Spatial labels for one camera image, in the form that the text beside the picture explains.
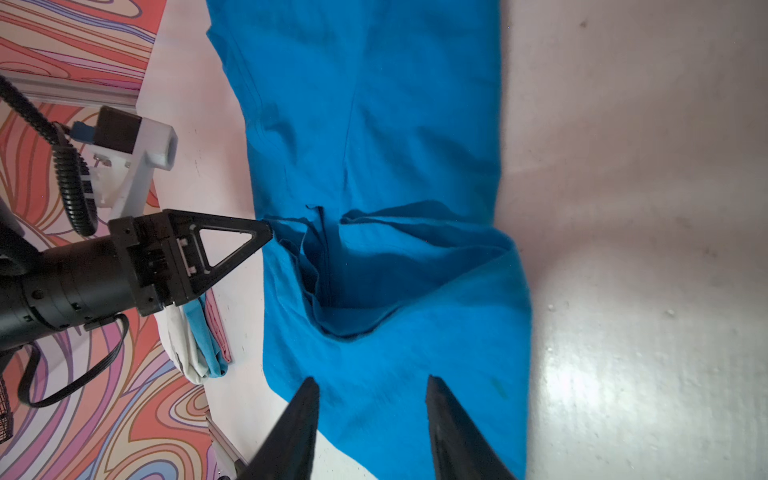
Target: blue garment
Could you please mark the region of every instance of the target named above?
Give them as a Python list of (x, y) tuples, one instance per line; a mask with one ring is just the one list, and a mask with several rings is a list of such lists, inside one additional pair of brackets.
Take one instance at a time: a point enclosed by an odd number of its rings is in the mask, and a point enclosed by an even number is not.
[(441, 376), (525, 474), (531, 307), (492, 227), (498, 2), (208, 0), (240, 101), (264, 257), (264, 373), (378, 478), (434, 478)]
[(219, 343), (210, 332), (208, 324), (205, 321), (205, 295), (197, 300), (192, 300), (181, 306), (187, 322), (190, 324), (192, 336), (197, 343), (197, 348), (203, 353), (205, 363), (208, 364), (208, 376), (215, 379), (227, 374), (229, 365), (224, 359)]

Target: white table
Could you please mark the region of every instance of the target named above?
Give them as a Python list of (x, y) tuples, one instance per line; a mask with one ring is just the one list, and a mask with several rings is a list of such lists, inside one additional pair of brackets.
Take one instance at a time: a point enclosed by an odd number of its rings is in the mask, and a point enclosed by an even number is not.
[[(536, 311), (528, 478), (765, 478), (768, 3), (502, 7), (497, 223)], [(253, 217), (208, 25), (203, 0), (168, 0), (137, 109), (179, 134), (163, 207)], [(263, 376), (261, 269), (215, 289), (234, 363), (206, 384), (246, 456), (286, 405)], [(319, 438), (315, 478), (364, 476)]]

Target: pink folded cloth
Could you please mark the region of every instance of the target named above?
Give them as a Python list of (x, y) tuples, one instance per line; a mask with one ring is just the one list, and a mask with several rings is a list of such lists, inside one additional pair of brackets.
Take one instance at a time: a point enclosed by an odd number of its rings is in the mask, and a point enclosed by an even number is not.
[(219, 315), (219, 307), (216, 305), (216, 297), (213, 290), (208, 290), (205, 293), (205, 323), (208, 324), (208, 329), (213, 334), (214, 339), (221, 348), (222, 356), (227, 363), (232, 363), (232, 353), (230, 352), (230, 344), (227, 342), (227, 336), (224, 334), (224, 327), (221, 324), (221, 316)]

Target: patterned wallpaper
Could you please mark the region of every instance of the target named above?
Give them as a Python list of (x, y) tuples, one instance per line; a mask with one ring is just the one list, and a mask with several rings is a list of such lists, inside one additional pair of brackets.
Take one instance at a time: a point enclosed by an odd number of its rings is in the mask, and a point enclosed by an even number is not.
[(165, 0), (0, 0), (0, 68), (138, 90)]
[[(51, 120), (93, 124), (97, 111), (38, 104)], [(25, 238), (39, 250), (80, 240), (58, 195), (51, 148), (0, 104), (0, 195), (16, 214)], [(151, 192), (145, 213), (158, 211)], [(107, 211), (100, 211), (104, 217)], [(100, 220), (97, 236), (105, 235)], [(202, 387), (189, 383), (160, 345), (154, 317), (127, 312), (131, 331), (108, 372), (62, 402), (38, 410), (19, 404), (16, 389), (27, 364), (17, 353), (5, 371), (14, 412), (14, 438), (0, 445), (0, 478), (17, 480), (172, 480), (215, 478)], [(117, 325), (80, 328), (39, 341), (45, 355), (33, 399), (79, 377), (120, 338)]]

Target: black cylindrical motor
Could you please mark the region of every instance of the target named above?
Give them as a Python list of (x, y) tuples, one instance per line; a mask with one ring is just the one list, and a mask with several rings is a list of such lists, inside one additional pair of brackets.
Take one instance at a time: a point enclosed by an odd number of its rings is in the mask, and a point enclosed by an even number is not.
[(0, 276), (0, 352), (134, 305), (110, 237), (45, 250), (30, 272)]

